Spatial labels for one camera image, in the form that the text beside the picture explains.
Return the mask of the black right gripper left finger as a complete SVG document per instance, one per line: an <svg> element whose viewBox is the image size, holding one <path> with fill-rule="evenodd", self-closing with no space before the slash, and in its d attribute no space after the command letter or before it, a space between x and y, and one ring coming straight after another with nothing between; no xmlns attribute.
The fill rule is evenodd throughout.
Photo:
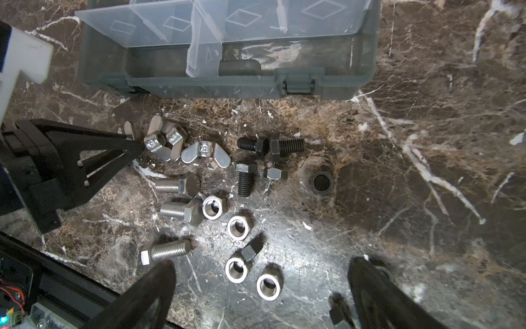
<svg viewBox="0 0 526 329"><path fill-rule="evenodd" d="M172 261L162 260L84 328L164 328L176 285Z"/></svg>

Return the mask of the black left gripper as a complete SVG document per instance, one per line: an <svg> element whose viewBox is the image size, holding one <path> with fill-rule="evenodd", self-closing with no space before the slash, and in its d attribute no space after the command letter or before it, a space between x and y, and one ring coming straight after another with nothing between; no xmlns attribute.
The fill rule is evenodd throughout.
<svg viewBox="0 0 526 329"><path fill-rule="evenodd" d="M15 126L1 133L1 214L25 209L41 234L62 225L57 208L86 204L145 150L124 134L46 119Z"/></svg>

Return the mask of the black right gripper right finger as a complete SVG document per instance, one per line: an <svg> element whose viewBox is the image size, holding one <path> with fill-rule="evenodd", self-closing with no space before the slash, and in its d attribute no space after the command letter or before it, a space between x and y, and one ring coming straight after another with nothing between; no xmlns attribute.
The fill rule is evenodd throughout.
<svg viewBox="0 0 526 329"><path fill-rule="evenodd" d="M365 258L352 258L347 277L361 328L445 327Z"/></svg>

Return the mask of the silver wing nut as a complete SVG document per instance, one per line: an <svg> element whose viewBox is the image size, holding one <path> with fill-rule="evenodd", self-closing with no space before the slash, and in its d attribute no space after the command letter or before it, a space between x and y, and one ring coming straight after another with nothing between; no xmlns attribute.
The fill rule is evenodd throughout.
<svg viewBox="0 0 526 329"><path fill-rule="evenodd" d="M193 163L197 158L213 158L221 168L228 168L231 164L229 154L219 144L211 141L193 143L182 151L180 158L186 164Z"/></svg>
<svg viewBox="0 0 526 329"><path fill-rule="evenodd" d="M187 131L178 123L168 121L163 125L162 132L165 134L168 143L172 145L171 160L178 160L185 141L188 139Z"/></svg>
<svg viewBox="0 0 526 329"><path fill-rule="evenodd" d="M171 149L167 147L167 140L162 133L164 119L160 115L155 115L149 124L146 137L143 139L145 147L159 157L168 162L171 160Z"/></svg>

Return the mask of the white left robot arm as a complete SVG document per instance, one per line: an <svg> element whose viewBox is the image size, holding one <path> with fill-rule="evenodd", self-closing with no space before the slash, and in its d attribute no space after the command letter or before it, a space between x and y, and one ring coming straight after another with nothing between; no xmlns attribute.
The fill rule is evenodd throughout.
<svg viewBox="0 0 526 329"><path fill-rule="evenodd" d="M41 84L53 47L1 23L1 114L20 77ZM45 119L1 133L1 214L26 209L41 234L58 229L57 211L86 204L144 147L130 122L123 134Z"/></svg>

